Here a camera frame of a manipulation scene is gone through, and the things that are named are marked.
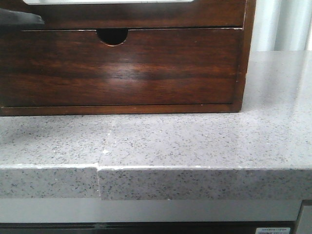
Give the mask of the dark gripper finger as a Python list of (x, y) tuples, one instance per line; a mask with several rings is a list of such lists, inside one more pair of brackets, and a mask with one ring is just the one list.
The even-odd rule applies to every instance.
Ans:
[(44, 28), (41, 16), (21, 11), (0, 9), (0, 31), (36, 30)]

